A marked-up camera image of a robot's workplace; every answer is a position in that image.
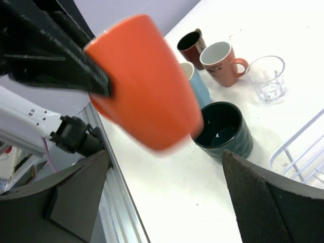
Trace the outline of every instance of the mug rim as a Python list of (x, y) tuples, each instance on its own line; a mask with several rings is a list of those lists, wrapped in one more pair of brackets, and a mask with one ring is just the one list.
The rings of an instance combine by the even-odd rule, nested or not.
[(191, 137), (192, 140), (194, 141), (194, 143), (197, 144), (199, 147), (202, 147), (202, 148), (219, 148), (219, 147), (222, 147), (222, 146), (226, 145), (227, 143), (229, 143), (230, 141), (232, 141), (232, 139), (235, 138), (235, 136), (236, 136), (236, 135), (240, 132), (240, 130), (242, 129), (242, 125), (243, 125), (243, 115), (242, 115), (242, 112), (241, 112), (241, 110), (240, 110), (236, 105), (234, 105), (233, 103), (230, 103), (230, 102), (227, 102), (227, 101), (218, 101), (218, 102), (213, 102), (213, 103), (211, 103), (211, 104), (209, 104), (209, 105), (203, 107), (203, 108), (201, 109), (201, 114), (203, 114), (203, 111), (204, 111), (204, 110), (208, 109), (210, 106), (213, 106), (213, 105), (215, 105), (215, 104), (216, 104), (216, 105), (220, 105), (220, 104), (229, 105), (229, 106), (233, 107), (233, 108), (237, 111), (237, 113), (238, 113), (238, 115), (239, 115), (239, 118), (240, 118), (240, 123), (239, 123), (238, 129), (237, 129), (236, 133), (233, 135), (233, 137), (232, 137), (231, 139), (229, 139), (229, 140), (226, 141), (225, 143), (222, 143), (222, 144), (217, 145), (217, 146), (205, 146), (205, 145), (202, 145), (202, 144), (196, 142), (196, 139), (197, 139), (197, 138), (198, 138), (198, 137), (203, 133), (203, 130), (204, 130), (204, 129), (202, 129), (201, 133), (200, 133), (196, 138), (192, 138), (192, 137)]
[[(179, 44), (180, 44), (180, 42), (181, 42), (185, 37), (187, 37), (188, 35), (193, 34), (193, 33), (198, 33), (198, 34), (199, 34), (199, 37), (198, 37), (197, 41), (196, 41), (192, 46), (188, 47), (187, 49), (179, 49)], [(186, 33), (186, 34), (185, 34), (184, 36), (182, 36), (182, 37), (180, 38), (180, 40), (178, 41), (178, 43), (177, 43), (177, 50), (178, 50), (179, 52), (184, 52), (184, 51), (187, 51), (187, 50), (191, 49), (192, 47), (194, 47), (194, 46), (197, 44), (197, 42), (199, 41), (200, 37), (201, 37), (201, 34), (200, 34), (197, 30), (194, 30), (194, 31), (189, 32), (189, 33)]]
[(115, 24), (113, 24), (110, 27), (107, 27), (104, 31), (102, 31), (98, 36), (95, 36), (91, 41), (89, 41), (88, 44), (85, 45), (85, 47), (83, 47), (83, 51), (85, 51), (90, 45), (96, 43), (99, 41), (99, 39), (101, 37), (103, 37), (105, 34), (108, 34), (110, 32), (112, 32), (114, 29), (118, 28), (119, 26), (125, 24), (126, 22), (130, 21), (131, 19), (135, 19), (135, 18), (139, 18), (139, 17), (149, 17), (149, 15), (147, 14), (135, 14), (132, 16), (127, 16), (124, 18), (121, 18), (119, 21), (117, 21)]
[(192, 62), (181, 62), (181, 63), (180, 63), (180, 66), (181, 66), (182, 70), (183, 70), (183, 66), (182, 66), (182, 64), (189, 64), (189, 65), (191, 66), (191, 68), (192, 68), (192, 72), (191, 72), (190, 78), (188, 78), (188, 81), (190, 81), (190, 80), (192, 79), (193, 74), (194, 74), (194, 71), (195, 71), (195, 69), (194, 69), (194, 65), (193, 65)]
[[(254, 60), (253, 62), (251, 62), (248, 67), (246, 68), (245, 70), (245, 74), (247, 74), (247, 76), (251, 76), (249, 75), (249, 71), (251, 70), (252, 68), (252, 64), (256, 63), (257, 61), (263, 59), (263, 58), (268, 58), (268, 57), (272, 57), (272, 58), (276, 58), (278, 60), (280, 60), (282, 62), (282, 70), (281, 72), (279, 73), (278, 77), (281, 76), (286, 68), (286, 63), (285, 61), (283, 60), (283, 58), (279, 57), (279, 56), (275, 56), (275, 55), (268, 55), (268, 56), (263, 56), (263, 57), (259, 57), (258, 59)], [(270, 80), (267, 80), (267, 81), (264, 81), (264, 82), (258, 82), (258, 84), (266, 84), (266, 83), (269, 83), (271, 81), (274, 81), (275, 79), (277, 79), (276, 77), (274, 77), (273, 79), (270, 79)]]
[[(219, 60), (219, 61), (217, 61), (217, 62), (213, 62), (213, 63), (209, 63), (209, 64), (204, 63), (204, 62), (202, 61), (202, 56), (203, 56), (203, 54), (204, 54), (204, 53), (205, 53), (205, 52), (206, 52), (210, 47), (212, 47), (213, 45), (219, 44), (219, 43), (227, 43), (227, 44), (229, 45), (229, 50), (228, 50), (227, 54), (226, 54), (226, 55), (225, 55), (221, 60)], [(231, 45), (230, 42), (227, 42), (227, 41), (221, 41), (221, 42), (215, 42), (215, 43), (212, 43), (211, 45), (209, 45), (208, 47), (206, 47), (206, 48), (201, 52), (200, 57), (199, 57), (199, 61), (200, 61), (201, 64), (204, 65), (204, 66), (212, 66), (212, 65), (215, 65), (215, 64), (217, 64), (217, 63), (222, 62), (226, 57), (228, 57), (228, 55), (229, 55), (229, 53), (231, 52), (231, 50), (232, 50), (232, 45)]]

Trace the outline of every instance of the dark green mug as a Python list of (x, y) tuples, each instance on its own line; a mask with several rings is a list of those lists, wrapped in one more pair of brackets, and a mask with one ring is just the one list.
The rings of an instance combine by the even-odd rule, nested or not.
[(253, 148), (250, 130), (241, 111), (229, 102), (215, 102), (201, 109), (204, 129), (194, 142), (216, 161), (225, 150), (247, 158)]

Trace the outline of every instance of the black clamp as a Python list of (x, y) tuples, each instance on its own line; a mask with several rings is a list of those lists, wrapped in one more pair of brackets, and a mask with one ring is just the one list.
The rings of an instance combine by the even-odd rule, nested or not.
[(0, 0), (0, 76), (27, 86), (111, 96), (83, 48), (93, 38), (73, 0)]
[(85, 157), (105, 149), (99, 128), (93, 129), (76, 116), (62, 116), (61, 120), (61, 126), (51, 133), (50, 139), (60, 149), (69, 153), (77, 152)]

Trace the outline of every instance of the white table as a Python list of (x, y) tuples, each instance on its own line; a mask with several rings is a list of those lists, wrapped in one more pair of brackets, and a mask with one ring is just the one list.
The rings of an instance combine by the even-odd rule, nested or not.
[[(223, 88), (200, 72), (214, 101), (241, 109), (254, 137), (249, 160), (268, 168), (271, 154), (324, 106), (324, 7), (320, 1), (259, 2), (202, 0), (166, 40), (180, 62), (176, 44), (196, 28), (207, 45), (230, 39), (236, 56), (248, 62), (264, 55), (285, 60), (289, 92), (278, 105), (262, 105), (244, 77)], [(220, 164), (189, 138), (158, 156), (102, 121), (152, 243), (241, 242)]]

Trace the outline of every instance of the cable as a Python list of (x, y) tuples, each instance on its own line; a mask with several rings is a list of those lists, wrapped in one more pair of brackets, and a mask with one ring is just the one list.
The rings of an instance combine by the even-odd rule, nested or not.
[(47, 162), (49, 163), (49, 165), (52, 168), (53, 172), (56, 173), (57, 170), (56, 170), (55, 165), (53, 164), (53, 162), (51, 160), (49, 148), (48, 148), (47, 142), (46, 142), (46, 138), (42, 137), (42, 141), (43, 141), (43, 145), (44, 145), (44, 150), (45, 150), (45, 155), (46, 155), (46, 158), (47, 158)]

